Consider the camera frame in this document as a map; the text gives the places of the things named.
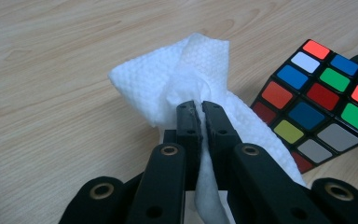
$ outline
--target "white cloth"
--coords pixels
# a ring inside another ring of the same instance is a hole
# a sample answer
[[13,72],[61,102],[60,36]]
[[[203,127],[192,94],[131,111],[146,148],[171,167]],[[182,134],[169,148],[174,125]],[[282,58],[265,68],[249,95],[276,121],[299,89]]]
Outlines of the white cloth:
[[[228,41],[193,34],[117,66],[109,78],[126,101],[161,131],[176,128],[175,108],[183,102],[194,100],[200,105],[211,101],[221,105],[242,142],[263,147],[294,181],[305,185],[281,140],[241,99],[227,90],[228,50]],[[198,112],[202,119],[202,111],[198,109]],[[205,223],[228,223],[205,145],[195,205]]]

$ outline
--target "white tissue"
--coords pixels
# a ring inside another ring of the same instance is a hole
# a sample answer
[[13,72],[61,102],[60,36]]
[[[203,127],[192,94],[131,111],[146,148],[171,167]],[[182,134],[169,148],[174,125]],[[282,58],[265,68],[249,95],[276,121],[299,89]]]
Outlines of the white tissue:
[[[242,142],[263,147],[294,181],[305,185],[281,140],[227,90],[228,50],[228,41],[193,34],[117,66],[109,78],[126,101],[161,131],[176,128],[175,108],[183,102],[211,101],[221,105]],[[205,223],[228,223],[205,145],[196,189],[197,210]]]

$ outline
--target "rubik's cube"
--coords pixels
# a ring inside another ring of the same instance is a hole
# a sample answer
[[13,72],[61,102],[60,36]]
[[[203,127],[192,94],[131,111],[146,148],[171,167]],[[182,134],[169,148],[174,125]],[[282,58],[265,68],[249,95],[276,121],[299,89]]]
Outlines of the rubik's cube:
[[358,64],[308,40],[269,78],[251,108],[305,173],[358,146]]

